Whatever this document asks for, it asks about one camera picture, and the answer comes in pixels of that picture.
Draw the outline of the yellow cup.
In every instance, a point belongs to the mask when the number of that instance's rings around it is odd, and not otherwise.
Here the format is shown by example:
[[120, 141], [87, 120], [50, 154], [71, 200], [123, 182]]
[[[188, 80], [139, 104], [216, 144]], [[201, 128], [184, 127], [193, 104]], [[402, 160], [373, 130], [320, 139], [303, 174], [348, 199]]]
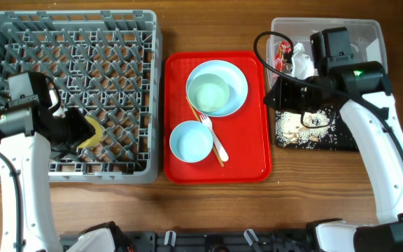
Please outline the yellow cup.
[[93, 126], [94, 135], [91, 136], [89, 139], [85, 140], [84, 142], [82, 142], [78, 146], [78, 149], [95, 147], [97, 144], [101, 142], [101, 139], [103, 137], [104, 132], [103, 127], [94, 118], [85, 116], [85, 119], [89, 124], [91, 124], [91, 126]]

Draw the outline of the white tissue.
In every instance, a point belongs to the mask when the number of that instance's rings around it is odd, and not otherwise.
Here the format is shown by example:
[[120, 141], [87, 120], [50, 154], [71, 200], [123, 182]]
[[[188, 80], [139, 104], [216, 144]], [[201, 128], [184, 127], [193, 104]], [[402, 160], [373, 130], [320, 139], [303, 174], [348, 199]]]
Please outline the white tissue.
[[297, 43], [294, 46], [292, 60], [291, 75], [293, 78], [304, 80], [308, 77], [312, 77], [315, 74], [315, 69], [312, 59], [306, 55], [304, 46], [301, 43]]

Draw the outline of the rice and food scraps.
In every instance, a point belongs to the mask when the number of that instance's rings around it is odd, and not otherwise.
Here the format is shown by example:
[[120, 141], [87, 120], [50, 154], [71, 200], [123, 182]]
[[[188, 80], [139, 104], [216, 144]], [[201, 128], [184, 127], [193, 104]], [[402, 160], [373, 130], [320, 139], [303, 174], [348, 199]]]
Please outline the rice and food scraps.
[[276, 143], [281, 147], [317, 148], [334, 138], [335, 114], [329, 109], [304, 115], [276, 112]]

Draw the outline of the red snack wrapper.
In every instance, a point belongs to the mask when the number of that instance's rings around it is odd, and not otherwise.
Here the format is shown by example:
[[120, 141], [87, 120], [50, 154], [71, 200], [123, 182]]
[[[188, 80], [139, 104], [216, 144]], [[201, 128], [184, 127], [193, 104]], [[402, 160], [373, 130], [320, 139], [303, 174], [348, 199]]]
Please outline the red snack wrapper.
[[274, 58], [275, 69], [277, 71], [283, 71], [284, 68], [291, 63], [292, 46], [287, 41], [281, 41], [276, 48], [276, 54]]

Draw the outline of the large light blue plate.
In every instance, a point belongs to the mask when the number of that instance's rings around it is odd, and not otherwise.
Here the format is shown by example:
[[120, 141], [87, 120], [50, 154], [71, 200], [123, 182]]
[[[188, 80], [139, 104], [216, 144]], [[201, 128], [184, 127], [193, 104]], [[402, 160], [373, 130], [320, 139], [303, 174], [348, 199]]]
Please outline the large light blue plate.
[[229, 99], [219, 110], [205, 112], [208, 116], [224, 117], [238, 111], [248, 96], [248, 82], [242, 71], [232, 63], [222, 60], [210, 60], [196, 66], [190, 73], [186, 83], [186, 94], [190, 81], [201, 74], [215, 74], [220, 76], [229, 85]]

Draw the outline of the light green bowl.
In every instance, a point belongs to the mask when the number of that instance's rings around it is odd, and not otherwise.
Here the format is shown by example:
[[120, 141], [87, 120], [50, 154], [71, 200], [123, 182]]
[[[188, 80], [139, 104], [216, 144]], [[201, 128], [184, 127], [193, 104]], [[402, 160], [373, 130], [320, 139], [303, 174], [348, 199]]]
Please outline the light green bowl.
[[187, 90], [191, 105], [202, 113], [221, 109], [227, 103], [229, 94], [229, 85], [225, 80], [212, 73], [193, 78]]

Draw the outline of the white plastic fork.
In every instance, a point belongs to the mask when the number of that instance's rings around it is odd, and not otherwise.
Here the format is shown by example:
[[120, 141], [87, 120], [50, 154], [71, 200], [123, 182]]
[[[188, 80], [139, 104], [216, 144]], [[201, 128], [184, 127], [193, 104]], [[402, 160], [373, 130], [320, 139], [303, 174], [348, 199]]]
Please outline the white plastic fork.
[[203, 113], [201, 113], [199, 115], [201, 122], [210, 129], [212, 135], [213, 135], [213, 143], [214, 146], [219, 154], [220, 159], [223, 162], [226, 162], [229, 160], [229, 155], [227, 154], [227, 151], [225, 150], [225, 148], [223, 147], [223, 145], [221, 144], [220, 140], [218, 139], [218, 137], [216, 136], [215, 132], [213, 131], [213, 123], [211, 122], [211, 119], [207, 116], [204, 115]]

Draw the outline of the wooden chopstick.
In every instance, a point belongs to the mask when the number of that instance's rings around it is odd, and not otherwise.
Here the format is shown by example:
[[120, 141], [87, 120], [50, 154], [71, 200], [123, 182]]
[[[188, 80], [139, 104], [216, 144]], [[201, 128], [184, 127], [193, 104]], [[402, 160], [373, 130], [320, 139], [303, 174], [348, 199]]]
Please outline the wooden chopstick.
[[202, 142], [202, 146], [203, 146], [202, 149], [203, 149], [203, 152], [205, 153], [204, 156], [205, 157], [208, 156], [208, 154], [210, 153], [208, 148], [211, 148], [211, 150], [213, 151], [215, 157], [219, 161], [220, 166], [224, 167], [225, 164], [221, 160], [221, 158], [220, 158], [220, 156], [219, 156], [219, 154], [217, 152], [217, 149], [214, 146], [214, 140], [213, 140], [213, 137], [212, 137], [211, 133], [209, 133], [208, 128], [205, 125], [202, 124], [201, 119], [199, 118], [199, 116], [198, 116], [196, 110], [194, 109], [194, 107], [191, 105], [190, 100], [187, 97], [186, 97], [186, 100], [188, 102], [188, 105], [189, 105], [191, 111], [193, 112], [193, 114], [195, 116], [195, 119], [197, 120], [197, 124], [198, 124], [197, 130], [200, 133], [200, 136], [197, 136], [197, 139], [201, 140], [201, 142]]

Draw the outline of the small light blue bowl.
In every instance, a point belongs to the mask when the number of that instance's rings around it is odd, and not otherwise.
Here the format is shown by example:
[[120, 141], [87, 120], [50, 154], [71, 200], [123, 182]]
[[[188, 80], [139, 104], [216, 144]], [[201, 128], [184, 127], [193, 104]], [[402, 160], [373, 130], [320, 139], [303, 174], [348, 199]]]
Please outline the small light blue bowl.
[[171, 132], [170, 149], [180, 161], [196, 163], [206, 158], [202, 149], [202, 141], [197, 139], [200, 136], [197, 126], [197, 121], [188, 120], [178, 124]]

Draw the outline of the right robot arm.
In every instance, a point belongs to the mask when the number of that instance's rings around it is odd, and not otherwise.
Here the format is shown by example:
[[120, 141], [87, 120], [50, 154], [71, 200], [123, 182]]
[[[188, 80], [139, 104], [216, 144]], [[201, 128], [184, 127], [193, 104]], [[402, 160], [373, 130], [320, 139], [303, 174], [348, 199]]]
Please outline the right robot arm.
[[264, 102], [277, 111], [314, 113], [337, 109], [351, 131], [376, 202], [376, 225], [340, 219], [309, 223], [315, 251], [403, 251], [403, 132], [392, 85], [376, 61], [358, 63], [345, 27], [311, 36], [317, 76], [279, 73]]

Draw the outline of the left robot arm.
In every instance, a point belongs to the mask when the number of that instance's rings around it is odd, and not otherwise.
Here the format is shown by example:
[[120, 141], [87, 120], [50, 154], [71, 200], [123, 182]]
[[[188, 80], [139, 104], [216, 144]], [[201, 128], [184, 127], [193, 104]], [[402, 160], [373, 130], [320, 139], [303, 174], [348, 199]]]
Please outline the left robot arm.
[[71, 153], [96, 130], [76, 108], [55, 116], [51, 77], [25, 71], [8, 79], [0, 110], [1, 251], [61, 251], [50, 199], [49, 163]]

